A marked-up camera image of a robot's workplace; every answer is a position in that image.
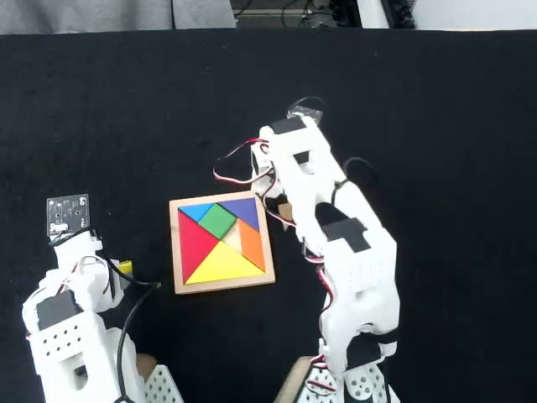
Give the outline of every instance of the wooden frame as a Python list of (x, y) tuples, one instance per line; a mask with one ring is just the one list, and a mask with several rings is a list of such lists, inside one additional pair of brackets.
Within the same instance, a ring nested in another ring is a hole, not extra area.
[[(230, 200), (240, 200), (247, 198), (253, 198), (255, 200), (256, 210), (258, 213), (259, 234), (261, 235), (261, 244), (263, 248), (265, 274), (254, 277), (243, 277), (240, 279), (216, 280), (191, 285), (184, 284), (183, 270), (181, 268), (179, 217), (177, 213), (179, 207), (192, 206), (203, 203), (227, 202)], [(192, 292), (223, 290), (227, 288), (237, 288), (245, 287), (248, 285), (260, 285), (275, 282), (274, 263), (272, 260), (272, 250), (270, 248), (267, 218), (265, 217), (263, 205), (261, 204), (261, 201), (255, 193), (251, 191), (240, 191), (237, 193), (226, 193), (222, 195), (172, 200), (169, 202), (169, 223), (171, 229), (171, 248), (174, 259), (175, 294), (190, 294)]]

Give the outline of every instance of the red triangle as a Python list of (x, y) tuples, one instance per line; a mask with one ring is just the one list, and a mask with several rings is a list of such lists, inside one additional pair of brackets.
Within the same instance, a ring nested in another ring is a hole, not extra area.
[(218, 239), (183, 212), (179, 212), (179, 235), (184, 284), (213, 250), (218, 243)]

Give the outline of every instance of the black tablecloth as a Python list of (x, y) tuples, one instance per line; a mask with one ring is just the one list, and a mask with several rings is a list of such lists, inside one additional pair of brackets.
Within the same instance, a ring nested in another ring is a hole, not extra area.
[[(271, 401), (316, 352), (313, 267), (270, 221), (274, 285), (176, 296), (168, 201), (241, 190), (212, 179), (213, 161), (318, 95), (336, 158), (380, 173), (364, 192), (399, 245), (401, 400), (535, 401), (535, 49), (534, 32), (0, 38), (4, 400), (42, 399), (20, 311), (55, 264), (45, 199), (89, 192), (109, 253), (163, 278), (133, 322), (138, 351), (169, 366), (188, 403)], [(248, 176), (248, 157), (228, 168)]]

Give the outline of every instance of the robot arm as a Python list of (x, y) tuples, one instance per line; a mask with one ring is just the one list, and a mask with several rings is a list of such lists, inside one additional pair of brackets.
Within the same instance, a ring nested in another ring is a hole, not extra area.
[[(123, 273), (120, 281), (111, 270), (117, 263), (104, 254), (105, 259), (99, 256), (102, 241), (89, 230), (88, 202), (87, 195), (47, 201), (47, 227), (58, 268), (47, 271), (23, 304), (35, 370), (47, 403), (149, 401), (136, 366), (136, 348), (125, 333), (128, 322), (123, 331), (106, 329), (97, 315), (120, 303), (128, 276)], [(157, 283), (130, 281), (158, 287)], [(155, 386), (150, 401), (183, 401), (168, 370), (162, 365), (157, 368), (149, 388), (164, 376), (168, 392), (157, 391)]]
[[(347, 180), (312, 118), (295, 116), (263, 127), (259, 138), (266, 145), (252, 146), (258, 169), (272, 166), (274, 172), (272, 179), (255, 181), (253, 190), (263, 194), (273, 181), (266, 197), (287, 196), (297, 238), (324, 260), (319, 273), (328, 295), (320, 316), (319, 353), (328, 369), (337, 379), (352, 366), (394, 354), (391, 335), (399, 324), (396, 243), (365, 196)], [(332, 204), (347, 218), (321, 227), (315, 217), (321, 202)], [(378, 338), (360, 338), (363, 334)], [(361, 339), (358, 343), (366, 343), (368, 353), (349, 363), (347, 348)]]

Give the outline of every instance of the green square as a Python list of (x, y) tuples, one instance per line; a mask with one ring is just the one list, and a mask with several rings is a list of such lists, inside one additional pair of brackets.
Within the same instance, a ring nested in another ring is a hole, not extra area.
[(228, 210), (215, 204), (198, 223), (215, 237), (222, 239), (235, 223), (235, 220), (237, 218)]

